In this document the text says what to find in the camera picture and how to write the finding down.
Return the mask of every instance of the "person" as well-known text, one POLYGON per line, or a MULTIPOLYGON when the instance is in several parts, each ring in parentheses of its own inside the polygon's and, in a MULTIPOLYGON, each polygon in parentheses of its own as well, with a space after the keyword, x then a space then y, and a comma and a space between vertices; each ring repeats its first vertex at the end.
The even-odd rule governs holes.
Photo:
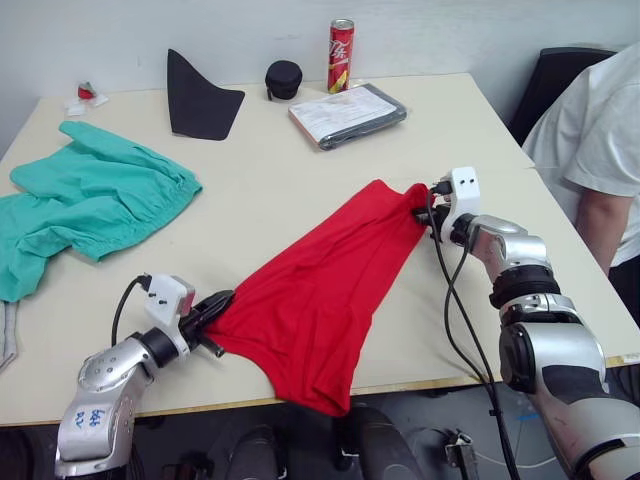
POLYGON ((640 43, 580 73, 522 148, 640 326, 640 43))

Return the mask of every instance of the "person's arm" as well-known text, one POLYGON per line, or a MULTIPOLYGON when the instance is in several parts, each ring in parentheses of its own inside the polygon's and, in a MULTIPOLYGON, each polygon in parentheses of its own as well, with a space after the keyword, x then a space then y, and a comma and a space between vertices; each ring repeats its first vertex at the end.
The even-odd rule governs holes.
POLYGON ((609 274, 629 220, 633 197, 621 197, 586 188, 580 199, 576 229, 600 265, 609 274))

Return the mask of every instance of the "white t-shirt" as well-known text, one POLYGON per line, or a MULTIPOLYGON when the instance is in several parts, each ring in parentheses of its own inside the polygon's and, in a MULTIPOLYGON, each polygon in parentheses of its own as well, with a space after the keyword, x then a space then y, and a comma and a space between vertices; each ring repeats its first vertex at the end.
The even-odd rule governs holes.
POLYGON ((584 188, 634 197, 612 266, 640 254, 640 43, 580 73, 522 148, 574 224, 584 188))

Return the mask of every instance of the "white wall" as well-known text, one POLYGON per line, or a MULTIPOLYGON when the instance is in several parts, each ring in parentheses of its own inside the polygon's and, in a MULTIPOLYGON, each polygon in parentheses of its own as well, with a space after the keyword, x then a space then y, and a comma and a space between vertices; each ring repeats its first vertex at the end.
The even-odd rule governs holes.
POLYGON ((356 22, 354 77, 470 71, 505 120, 539 49, 640 39, 640 0, 1 0, 0 154, 39 96, 164 87, 169 47, 218 84, 279 58, 325 78, 336 17, 356 22))

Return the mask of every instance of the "black chair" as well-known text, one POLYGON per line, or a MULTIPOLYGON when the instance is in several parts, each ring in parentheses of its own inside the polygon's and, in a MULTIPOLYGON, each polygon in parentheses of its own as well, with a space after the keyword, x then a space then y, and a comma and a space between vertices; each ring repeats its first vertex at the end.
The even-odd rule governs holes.
POLYGON ((538 119, 580 72, 615 53, 594 48, 562 47, 541 50, 529 85, 509 123, 509 132, 518 145, 524 143, 538 119))

